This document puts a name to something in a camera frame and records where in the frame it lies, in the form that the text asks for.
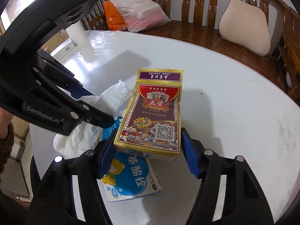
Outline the person's left hand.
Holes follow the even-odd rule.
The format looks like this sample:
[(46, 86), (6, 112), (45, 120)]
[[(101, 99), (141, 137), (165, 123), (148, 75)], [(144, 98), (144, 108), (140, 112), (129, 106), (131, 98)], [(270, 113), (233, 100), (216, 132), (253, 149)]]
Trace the person's left hand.
[(5, 139), (8, 135), (8, 125), (11, 123), (13, 115), (0, 108), (0, 138)]

